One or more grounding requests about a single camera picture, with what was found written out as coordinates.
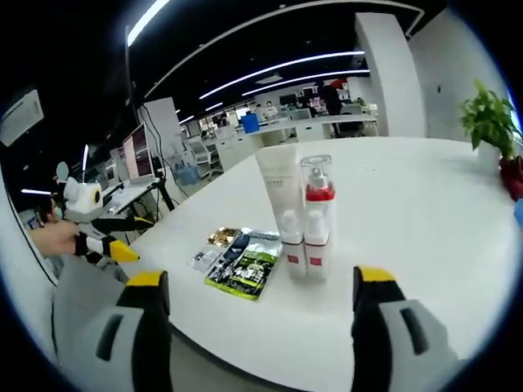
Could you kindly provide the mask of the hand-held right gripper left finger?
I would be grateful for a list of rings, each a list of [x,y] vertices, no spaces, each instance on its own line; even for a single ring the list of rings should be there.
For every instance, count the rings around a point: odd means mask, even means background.
[[[168,273],[146,271],[124,285],[96,343],[96,358],[129,373],[133,391],[170,391]]]

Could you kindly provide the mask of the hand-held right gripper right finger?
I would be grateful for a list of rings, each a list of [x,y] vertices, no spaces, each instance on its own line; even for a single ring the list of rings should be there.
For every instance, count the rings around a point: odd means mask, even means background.
[[[438,391],[461,367],[445,325],[388,271],[353,269],[353,391]]]

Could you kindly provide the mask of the person's left hand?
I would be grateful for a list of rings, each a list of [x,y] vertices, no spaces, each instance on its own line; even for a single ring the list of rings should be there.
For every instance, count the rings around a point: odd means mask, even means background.
[[[47,256],[73,255],[76,252],[76,238],[80,231],[78,225],[61,221],[44,227],[45,250]]]

